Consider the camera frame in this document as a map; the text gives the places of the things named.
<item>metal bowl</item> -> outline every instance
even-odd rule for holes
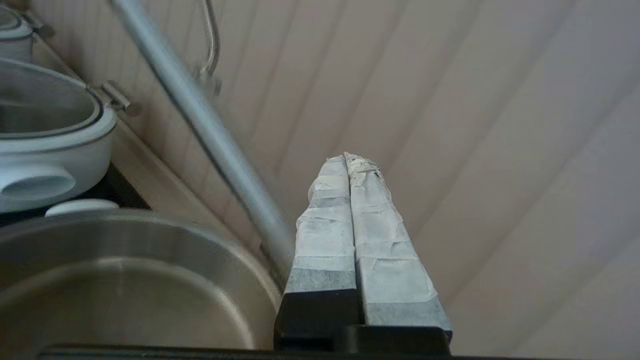
[[[269,349],[280,292],[239,244],[142,210],[0,229],[0,358],[60,343]]]

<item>white pot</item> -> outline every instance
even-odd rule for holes
[[[116,117],[80,81],[0,60],[0,213],[79,195],[104,176]]]
[[[0,58],[31,62],[33,28],[15,11],[0,6]]]

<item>wood paneled wall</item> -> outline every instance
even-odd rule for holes
[[[324,159],[379,162],[458,354],[640,356],[640,3],[217,0],[212,96],[294,220]],[[87,81],[249,246],[191,131],[97,0],[33,0]],[[188,66],[194,0],[145,6]]]

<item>pot handle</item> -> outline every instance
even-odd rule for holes
[[[51,206],[44,214],[45,217],[65,213],[75,213],[77,211],[91,211],[101,209],[118,209],[120,206],[113,201],[103,199],[81,199],[61,202]]]
[[[9,165],[0,172],[0,195],[12,200],[50,199],[75,186],[74,177],[56,164]]]

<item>pot lid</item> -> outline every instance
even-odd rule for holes
[[[0,6],[0,30],[15,29],[20,22],[20,17],[13,10]]]
[[[101,110],[85,84],[32,64],[0,59],[0,140],[77,131],[94,122]]]

